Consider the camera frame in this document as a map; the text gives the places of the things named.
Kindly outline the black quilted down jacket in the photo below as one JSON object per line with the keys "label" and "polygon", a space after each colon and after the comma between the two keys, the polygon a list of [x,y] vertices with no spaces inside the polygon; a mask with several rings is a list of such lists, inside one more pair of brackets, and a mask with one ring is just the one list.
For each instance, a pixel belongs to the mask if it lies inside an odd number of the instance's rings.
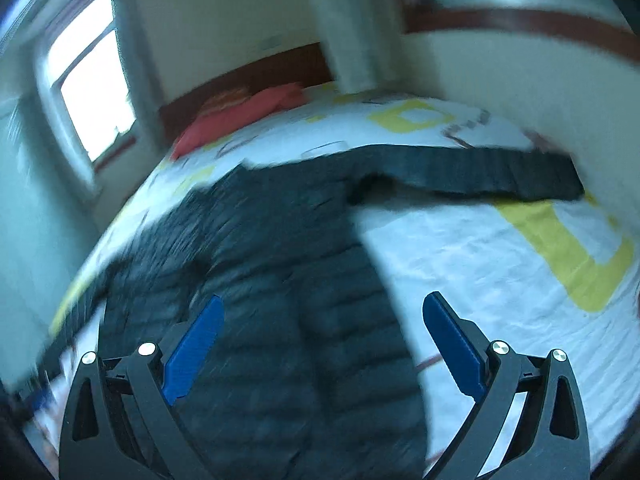
{"label": "black quilted down jacket", "polygon": [[73,303],[39,368],[97,308],[112,358],[213,297],[224,326],[175,413],[217,479],[417,479],[427,429],[418,375],[352,222],[363,185],[448,197],[577,200],[569,157],[506,148],[369,145],[232,169],[122,248]]}

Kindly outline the left bedroom window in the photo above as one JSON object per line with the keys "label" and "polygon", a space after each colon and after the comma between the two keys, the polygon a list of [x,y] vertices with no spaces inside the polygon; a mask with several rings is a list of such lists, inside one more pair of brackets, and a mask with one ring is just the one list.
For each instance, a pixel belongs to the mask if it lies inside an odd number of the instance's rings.
{"label": "left bedroom window", "polygon": [[72,0],[44,30],[38,82],[63,139],[99,167],[132,144],[137,116],[114,0]]}

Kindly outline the white patterned bed sheet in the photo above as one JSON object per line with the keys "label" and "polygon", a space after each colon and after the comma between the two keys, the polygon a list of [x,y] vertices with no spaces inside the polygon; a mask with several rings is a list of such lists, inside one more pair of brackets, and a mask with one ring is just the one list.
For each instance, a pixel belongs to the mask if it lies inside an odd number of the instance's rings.
{"label": "white patterned bed sheet", "polygon": [[[165,158],[122,208],[63,299],[69,308],[130,238],[192,188],[235,166],[298,162],[368,144],[544,150],[546,141],[463,104],[411,94],[341,96],[270,115],[177,159]],[[533,204],[446,202],[406,188],[355,209],[363,243],[399,316],[433,422],[434,460],[469,413],[421,320],[441,292],[487,336],[520,351],[562,348],[582,395],[593,463],[611,451],[639,402],[639,245],[591,196]]]}

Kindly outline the white glass wardrobe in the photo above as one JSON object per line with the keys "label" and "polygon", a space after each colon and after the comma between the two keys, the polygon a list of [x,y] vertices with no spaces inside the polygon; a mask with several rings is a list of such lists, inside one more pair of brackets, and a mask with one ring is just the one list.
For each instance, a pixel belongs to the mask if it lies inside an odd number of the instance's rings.
{"label": "white glass wardrobe", "polygon": [[98,240],[58,169],[34,96],[1,105],[1,380],[31,372],[70,282]]}

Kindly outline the orange patterned small cushion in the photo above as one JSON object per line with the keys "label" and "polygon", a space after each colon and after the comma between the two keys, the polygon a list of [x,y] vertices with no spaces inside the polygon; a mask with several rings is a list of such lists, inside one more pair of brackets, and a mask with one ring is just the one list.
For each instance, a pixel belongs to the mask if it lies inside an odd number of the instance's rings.
{"label": "orange patterned small cushion", "polygon": [[216,114],[246,102],[252,94],[246,87],[236,87],[221,91],[207,99],[200,109],[199,115]]}

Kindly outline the red pillow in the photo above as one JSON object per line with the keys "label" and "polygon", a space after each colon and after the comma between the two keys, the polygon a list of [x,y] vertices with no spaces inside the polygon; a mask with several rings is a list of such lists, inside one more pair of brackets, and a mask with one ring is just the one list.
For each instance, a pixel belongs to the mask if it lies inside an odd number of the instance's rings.
{"label": "red pillow", "polygon": [[221,140],[246,126],[274,113],[294,110],[309,102],[304,88],[297,82],[281,84],[259,91],[244,103],[209,115],[197,114],[194,121],[178,136],[172,147],[171,160]]}

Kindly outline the dark wooden headboard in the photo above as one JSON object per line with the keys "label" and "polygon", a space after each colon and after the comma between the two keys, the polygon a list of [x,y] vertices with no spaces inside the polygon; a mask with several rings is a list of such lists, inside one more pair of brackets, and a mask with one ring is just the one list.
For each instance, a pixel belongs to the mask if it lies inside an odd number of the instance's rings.
{"label": "dark wooden headboard", "polygon": [[316,42],[260,58],[230,70],[163,105],[158,114],[165,139],[171,144],[194,121],[203,103],[217,93],[239,87],[257,93],[265,88],[289,82],[312,87],[332,80],[329,65],[320,44]]}

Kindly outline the white curtain near headboard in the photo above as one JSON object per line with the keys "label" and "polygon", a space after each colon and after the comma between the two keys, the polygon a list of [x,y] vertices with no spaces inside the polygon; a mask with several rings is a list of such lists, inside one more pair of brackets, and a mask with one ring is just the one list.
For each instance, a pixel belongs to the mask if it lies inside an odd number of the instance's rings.
{"label": "white curtain near headboard", "polygon": [[323,54],[344,93],[393,87],[402,69],[397,0],[309,0]]}

